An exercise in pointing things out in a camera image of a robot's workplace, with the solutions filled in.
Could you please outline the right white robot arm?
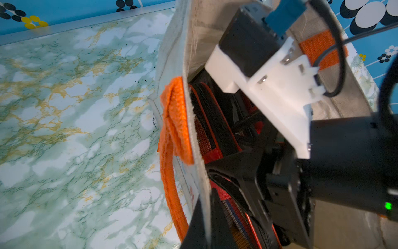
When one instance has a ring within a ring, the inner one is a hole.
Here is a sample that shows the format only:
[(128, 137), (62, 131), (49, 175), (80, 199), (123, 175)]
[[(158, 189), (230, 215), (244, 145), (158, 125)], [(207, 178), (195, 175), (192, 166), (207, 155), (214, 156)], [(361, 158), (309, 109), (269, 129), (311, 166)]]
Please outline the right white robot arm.
[(367, 117), (315, 120), (311, 156), (299, 158), (277, 142), (268, 121), (254, 146), (206, 165), (209, 177), (258, 226), (260, 247), (281, 248), (277, 228), (290, 242), (313, 247), (315, 201), (398, 219), (398, 117), (389, 110), (398, 83), (392, 62), (379, 93), (378, 112)]

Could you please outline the beige canvas bag orange handles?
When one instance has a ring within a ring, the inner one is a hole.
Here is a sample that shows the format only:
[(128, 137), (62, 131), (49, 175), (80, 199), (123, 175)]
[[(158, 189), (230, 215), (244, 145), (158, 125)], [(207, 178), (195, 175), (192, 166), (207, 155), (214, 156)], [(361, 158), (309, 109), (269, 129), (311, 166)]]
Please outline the beige canvas bag orange handles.
[[(190, 98), (192, 81), (205, 69), (215, 46), (219, 43), (238, 8), (262, 1), (183, 1), (176, 7), (161, 44), (156, 79), (161, 94), (162, 128), (158, 151), (161, 178), (166, 202), (181, 243), (187, 235), (198, 201), (201, 202), (205, 238), (211, 241), (210, 178), (200, 153), (195, 130), (193, 104)], [(286, 31), (293, 38), (292, 59), (305, 55), (311, 66), (318, 67), (318, 85), (325, 88), (322, 97), (341, 93), (346, 76), (348, 43), (395, 29), (398, 26), (398, 3), (381, 5), (375, 23), (359, 20), (374, 10), (375, 2), (357, 7), (344, 1), (341, 14), (352, 18), (352, 37), (342, 33), (326, 1), (305, 1), (306, 10)]]

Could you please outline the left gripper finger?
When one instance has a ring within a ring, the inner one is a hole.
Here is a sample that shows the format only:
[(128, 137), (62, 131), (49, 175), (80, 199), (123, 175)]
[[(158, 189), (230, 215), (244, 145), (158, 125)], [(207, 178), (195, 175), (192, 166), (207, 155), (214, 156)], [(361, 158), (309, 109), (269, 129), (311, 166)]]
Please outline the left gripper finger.
[(222, 203), (216, 189), (211, 193), (211, 241), (205, 238), (205, 228), (201, 202), (195, 210), (181, 249), (236, 249), (237, 245), (222, 209)]

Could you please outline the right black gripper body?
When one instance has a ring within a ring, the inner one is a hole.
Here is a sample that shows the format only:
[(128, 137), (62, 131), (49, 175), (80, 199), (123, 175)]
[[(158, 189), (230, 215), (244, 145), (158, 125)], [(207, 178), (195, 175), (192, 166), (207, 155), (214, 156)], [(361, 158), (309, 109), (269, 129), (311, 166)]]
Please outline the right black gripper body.
[(314, 203), (301, 179), (302, 169), (293, 147), (277, 141), (277, 129), (267, 120), (252, 148), (206, 164), (233, 181), (251, 216), (266, 234), (275, 229), (282, 246), (313, 247)]

